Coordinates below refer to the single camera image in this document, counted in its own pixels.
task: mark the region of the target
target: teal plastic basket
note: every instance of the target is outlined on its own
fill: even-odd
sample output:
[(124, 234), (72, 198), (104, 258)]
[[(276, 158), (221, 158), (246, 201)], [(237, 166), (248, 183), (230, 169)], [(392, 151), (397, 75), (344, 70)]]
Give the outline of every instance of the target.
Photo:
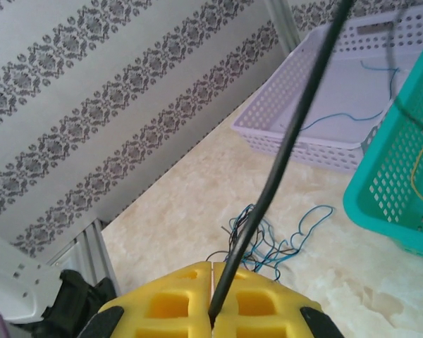
[[(404, 250), (423, 256), (423, 201), (410, 182), (423, 149), (423, 128), (418, 126), (423, 126), (423, 52), (396, 102), (346, 189), (343, 204), (359, 226), (389, 236)], [(423, 155), (415, 186), (423, 196)]]

